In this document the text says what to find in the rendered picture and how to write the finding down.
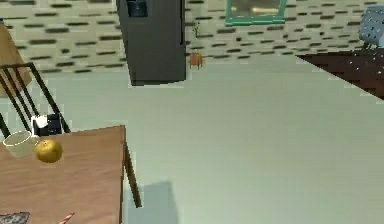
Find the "small orange plant stand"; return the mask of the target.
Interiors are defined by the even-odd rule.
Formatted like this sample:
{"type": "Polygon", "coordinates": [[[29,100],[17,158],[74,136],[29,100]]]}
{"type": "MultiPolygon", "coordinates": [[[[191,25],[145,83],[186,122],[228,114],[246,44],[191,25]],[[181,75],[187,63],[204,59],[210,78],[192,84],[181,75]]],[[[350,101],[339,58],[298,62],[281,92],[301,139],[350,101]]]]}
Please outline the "small orange plant stand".
{"type": "Polygon", "coordinates": [[[190,67],[196,66],[198,69],[202,67],[203,57],[199,51],[195,50],[189,54],[189,64],[190,67]]]}

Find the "dark grey fridge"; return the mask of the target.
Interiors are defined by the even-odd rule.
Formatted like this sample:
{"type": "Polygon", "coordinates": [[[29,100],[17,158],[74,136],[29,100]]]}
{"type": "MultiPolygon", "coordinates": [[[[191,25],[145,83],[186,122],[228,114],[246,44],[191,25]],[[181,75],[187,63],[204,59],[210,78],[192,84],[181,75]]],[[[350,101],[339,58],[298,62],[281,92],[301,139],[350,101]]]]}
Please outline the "dark grey fridge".
{"type": "Polygon", "coordinates": [[[185,0],[116,0],[132,86],[185,81],[185,0]]]}

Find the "green framed window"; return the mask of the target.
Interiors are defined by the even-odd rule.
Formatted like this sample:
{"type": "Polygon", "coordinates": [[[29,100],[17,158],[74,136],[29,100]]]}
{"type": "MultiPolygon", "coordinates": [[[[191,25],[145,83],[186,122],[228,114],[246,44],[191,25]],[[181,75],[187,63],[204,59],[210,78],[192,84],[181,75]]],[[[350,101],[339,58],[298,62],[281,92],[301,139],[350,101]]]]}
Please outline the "green framed window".
{"type": "Polygon", "coordinates": [[[287,0],[226,0],[227,27],[285,23],[287,0]]]}

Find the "brown wooden table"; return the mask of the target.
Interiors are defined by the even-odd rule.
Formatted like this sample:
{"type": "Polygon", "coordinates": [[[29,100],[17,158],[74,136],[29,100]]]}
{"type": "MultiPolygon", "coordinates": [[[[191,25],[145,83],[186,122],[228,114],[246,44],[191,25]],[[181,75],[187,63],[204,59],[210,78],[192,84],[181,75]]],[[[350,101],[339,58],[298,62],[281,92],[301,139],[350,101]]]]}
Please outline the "brown wooden table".
{"type": "Polygon", "coordinates": [[[54,139],[63,156],[53,164],[15,158],[0,145],[0,214],[28,212],[28,224],[56,224],[69,213],[68,224],[121,224],[125,180],[142,206],[124,126],[54,139]]]}

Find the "black and white box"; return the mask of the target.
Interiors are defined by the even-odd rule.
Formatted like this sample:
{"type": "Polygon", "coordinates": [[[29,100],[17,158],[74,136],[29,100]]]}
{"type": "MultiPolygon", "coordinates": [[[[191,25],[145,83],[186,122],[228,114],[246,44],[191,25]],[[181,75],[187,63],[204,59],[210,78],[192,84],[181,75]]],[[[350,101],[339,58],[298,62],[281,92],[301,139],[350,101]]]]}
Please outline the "black and white box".
{"type": "Polygon", "coordinates": [[[31,117],[32,134],[35,136],[57,135],[63,132],[59,114],[31,117]]]}

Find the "yellow apple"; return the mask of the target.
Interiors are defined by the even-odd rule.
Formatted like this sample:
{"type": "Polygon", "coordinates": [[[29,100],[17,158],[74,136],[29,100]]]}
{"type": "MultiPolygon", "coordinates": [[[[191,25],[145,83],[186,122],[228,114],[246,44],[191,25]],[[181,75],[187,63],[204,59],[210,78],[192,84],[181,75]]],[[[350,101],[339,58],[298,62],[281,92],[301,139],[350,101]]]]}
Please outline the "yellow apple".
{"type": "Polygon", "coordinates": [[[55,163],[61,159],[63,148],[60,142],[47,139],[36,144],[35,153],[38,160],[44,163],[55,163]]]}

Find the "red striped pencil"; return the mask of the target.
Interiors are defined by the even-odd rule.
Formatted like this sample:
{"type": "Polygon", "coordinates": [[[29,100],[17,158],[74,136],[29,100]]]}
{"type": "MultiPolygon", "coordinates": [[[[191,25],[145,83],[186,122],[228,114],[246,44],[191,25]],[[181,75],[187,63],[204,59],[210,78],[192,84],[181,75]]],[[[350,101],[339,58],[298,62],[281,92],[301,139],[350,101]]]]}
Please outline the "red striped pencil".
{"type": "Polygon", "coordinates": [[[69,213],[66,217],[64,217],[58,224],[66,224],[73,216],[75,212],[69,213]]]}

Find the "black slatted chair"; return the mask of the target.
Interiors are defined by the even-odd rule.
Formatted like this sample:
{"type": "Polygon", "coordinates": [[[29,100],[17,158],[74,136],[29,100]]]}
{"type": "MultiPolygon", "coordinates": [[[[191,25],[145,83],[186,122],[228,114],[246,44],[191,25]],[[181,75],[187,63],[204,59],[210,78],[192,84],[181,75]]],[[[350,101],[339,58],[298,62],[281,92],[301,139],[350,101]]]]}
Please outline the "black slatted chair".
{"type": "Polygon", "coordinates": [[[43,81],[39,71],[32,62],[23,64],[0,65],[0,85],[10,99],[14,109],[16,110],[24,128],[30,131],[32,125],[30,118],[32,115],[39,115],[39,111],[32,99],[31,94],[27,90],[27,85],[24,83],[20,69],[31,71],[42,93],[44,94],[52,111],[59,115],[61,128],[65,133],[70,133],[71,129],[61,113],[56,101],[51,95],[48,87],[43,81]]]}

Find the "white cup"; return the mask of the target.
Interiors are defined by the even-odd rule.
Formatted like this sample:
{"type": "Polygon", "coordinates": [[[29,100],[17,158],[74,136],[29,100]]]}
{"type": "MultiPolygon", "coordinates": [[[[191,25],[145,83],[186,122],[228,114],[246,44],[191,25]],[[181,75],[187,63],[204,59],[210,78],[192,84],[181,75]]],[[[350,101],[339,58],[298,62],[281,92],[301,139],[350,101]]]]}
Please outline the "white cup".
{"type": "Polygon", "coordinates": [[[6,137],[2,143],[8,152],[16,158],[30,156],[39,141],[39,137],[30,131],[18,131],[6,137]]]}

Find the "brown wooden board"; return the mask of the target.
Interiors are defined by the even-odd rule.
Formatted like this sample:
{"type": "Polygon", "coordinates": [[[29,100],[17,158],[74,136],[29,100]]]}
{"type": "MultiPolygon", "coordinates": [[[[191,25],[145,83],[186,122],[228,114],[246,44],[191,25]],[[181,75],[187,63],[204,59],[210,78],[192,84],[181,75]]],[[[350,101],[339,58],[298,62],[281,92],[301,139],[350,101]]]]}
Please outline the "brown wooden board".
{"type": "MultiPolygon", "coordinates": [[[[8,31],[8,28],[4,21],[0,18],[0,67],[2,65],[13,65],[13,64],[24,64],[24,60],[22,59],[13,39],[8,31]]],[[[15,81],[17,90],[21,90],[21,86],[16,78],[16,74],[13,71],[13,69],[8,70],[11,77],[15,81]]],[[[28,86],[28,84],[32,81],[31,74],[29,70],[25,67],[21,67],[18,69],[19,74],[23,80],[23,83],[28,86]]],[[[4,70],[0,68],[0,77],[3,78],[5,84],[11,91],[11,93],[14,95],[14,89],[9,83],[9,80],[4,73],[4,70]]],[[[0,82],[0,97],[8,97],[7,93],[5,92],[1,82],[0,82]]]]}

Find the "grey patterned flat object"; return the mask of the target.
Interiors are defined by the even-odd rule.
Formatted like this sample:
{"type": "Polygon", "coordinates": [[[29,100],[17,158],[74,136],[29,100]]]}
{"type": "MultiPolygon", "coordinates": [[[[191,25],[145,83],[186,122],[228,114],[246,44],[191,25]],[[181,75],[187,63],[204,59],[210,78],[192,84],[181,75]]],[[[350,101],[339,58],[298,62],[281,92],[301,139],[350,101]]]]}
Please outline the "grey patterned flat object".
{"type": "Polygon", "coordinates": [[[0,215],[0,224],[27,224],[29,216],[29,212],[0,215]]]}

